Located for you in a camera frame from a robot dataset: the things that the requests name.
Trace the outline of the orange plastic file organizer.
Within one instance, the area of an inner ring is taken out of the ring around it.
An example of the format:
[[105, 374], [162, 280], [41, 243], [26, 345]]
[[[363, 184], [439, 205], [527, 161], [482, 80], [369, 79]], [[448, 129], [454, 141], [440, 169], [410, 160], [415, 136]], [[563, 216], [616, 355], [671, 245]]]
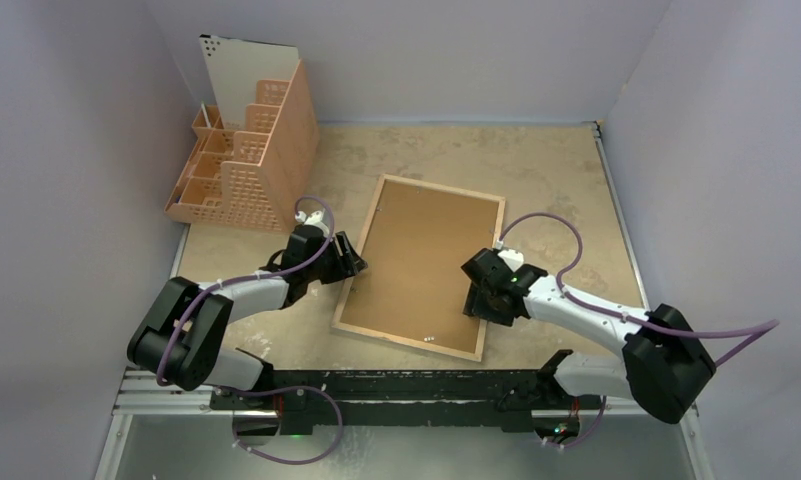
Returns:
[[245, 120], [236, 130], [225, 127], [215, 105], [197, 113], [197, 140], [164, 207], [170, 219], [265, 232], [294, 228], [319, 143], [304, 62], [288, 80], [259, 80]]

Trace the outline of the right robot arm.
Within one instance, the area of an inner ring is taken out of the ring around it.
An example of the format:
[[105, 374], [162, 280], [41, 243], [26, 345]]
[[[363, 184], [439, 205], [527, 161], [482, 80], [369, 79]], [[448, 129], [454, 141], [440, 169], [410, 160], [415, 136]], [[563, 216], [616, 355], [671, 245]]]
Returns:
[[483, 248], [461, 269], [470, 280], [466, 315], [504, 326], [518, 318], [548, 322], [607, 350], [550, 360], [537, 381], [549, 406], [583, 395], [622, 398], [675, 424], [716, 373], [715, 361], [674, 307], [644, 310], [570, 290], [510, 249]]

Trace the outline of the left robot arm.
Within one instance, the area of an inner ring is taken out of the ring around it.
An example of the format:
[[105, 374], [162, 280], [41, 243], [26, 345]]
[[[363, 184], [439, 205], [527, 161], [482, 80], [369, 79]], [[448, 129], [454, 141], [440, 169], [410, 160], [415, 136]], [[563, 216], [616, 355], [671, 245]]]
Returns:
[[300, 225], [285, 249], [257, 272], [222, 282], [169, 279], [131, 337], [128, 360], [185, 391], [202, 385], [235, 390], [248, 408], [273, 399], [273, 367], [223, 345], [229, 324], [258, 313], [283, 310], [305, 296], [311, 283], [333, 284], [367, 268], [345, 232]]

